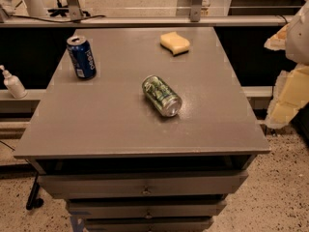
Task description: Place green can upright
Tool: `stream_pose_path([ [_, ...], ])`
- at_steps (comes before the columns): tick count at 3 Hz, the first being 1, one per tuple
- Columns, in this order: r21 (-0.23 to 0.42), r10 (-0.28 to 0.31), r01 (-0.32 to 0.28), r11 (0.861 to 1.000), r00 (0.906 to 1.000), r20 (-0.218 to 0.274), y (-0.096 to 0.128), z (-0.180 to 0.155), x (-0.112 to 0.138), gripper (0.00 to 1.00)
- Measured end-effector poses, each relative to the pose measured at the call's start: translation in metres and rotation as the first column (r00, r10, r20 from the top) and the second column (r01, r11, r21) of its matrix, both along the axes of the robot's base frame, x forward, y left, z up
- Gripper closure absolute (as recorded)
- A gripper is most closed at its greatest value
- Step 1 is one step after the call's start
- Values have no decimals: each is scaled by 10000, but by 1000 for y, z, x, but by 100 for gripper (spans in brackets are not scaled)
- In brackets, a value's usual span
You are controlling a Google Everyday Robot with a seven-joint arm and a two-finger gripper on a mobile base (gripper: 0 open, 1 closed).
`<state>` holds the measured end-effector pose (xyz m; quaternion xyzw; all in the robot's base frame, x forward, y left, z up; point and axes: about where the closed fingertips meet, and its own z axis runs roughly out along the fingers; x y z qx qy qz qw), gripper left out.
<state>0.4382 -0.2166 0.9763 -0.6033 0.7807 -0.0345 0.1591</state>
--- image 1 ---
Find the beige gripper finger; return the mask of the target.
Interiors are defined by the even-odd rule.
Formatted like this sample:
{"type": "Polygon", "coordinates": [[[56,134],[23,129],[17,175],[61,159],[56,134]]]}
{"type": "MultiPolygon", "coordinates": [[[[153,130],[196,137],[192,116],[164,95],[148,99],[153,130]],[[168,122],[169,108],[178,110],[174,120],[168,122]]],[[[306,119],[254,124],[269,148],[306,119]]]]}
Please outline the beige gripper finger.
{"type": "Polygon", "coordinates": [[[309,67],[297,64],[290,72],[282,71],[275,82],[265,125],[270,129],[282,129],[308,102],[309,67]]]}
{"type": "Polygon", "coordinates": [[[276,34],[268,38],[264,44],[264,47],[274,51],[285,50],[288,27],[289,25],[286,24],[276,34]]]}

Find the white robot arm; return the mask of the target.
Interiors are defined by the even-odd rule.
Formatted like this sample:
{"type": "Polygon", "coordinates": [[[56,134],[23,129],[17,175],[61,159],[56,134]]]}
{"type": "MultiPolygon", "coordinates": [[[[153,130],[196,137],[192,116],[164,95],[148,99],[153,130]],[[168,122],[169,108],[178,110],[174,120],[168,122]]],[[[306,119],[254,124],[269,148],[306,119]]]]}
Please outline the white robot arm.
{"type": "Polygon", "coordinates": [[[290,23],[267,39],[265,48],[284,50],[286,58],[296,63],[292,71],[278,75],[267,109],[265,125],[281,129],[309,102],[309,2],[290,23]]]}

